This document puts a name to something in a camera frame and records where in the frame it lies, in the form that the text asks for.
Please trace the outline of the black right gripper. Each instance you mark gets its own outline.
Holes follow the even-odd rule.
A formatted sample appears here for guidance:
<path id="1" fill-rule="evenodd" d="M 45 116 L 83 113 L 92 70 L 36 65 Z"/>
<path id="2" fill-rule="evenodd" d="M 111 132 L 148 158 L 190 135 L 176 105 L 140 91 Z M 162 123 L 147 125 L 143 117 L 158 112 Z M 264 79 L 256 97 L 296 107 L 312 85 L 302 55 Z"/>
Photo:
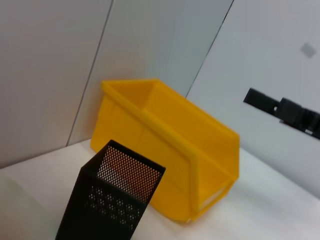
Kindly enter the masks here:
<path id="1" fill-rule="evenodd" d="M 248 90 L 243 102 L 277 117 L 285 125 L 320 139 L 319 112 L 307 109 L 287 98 L 282 98 L 279 102 L 254 88 Z"/>

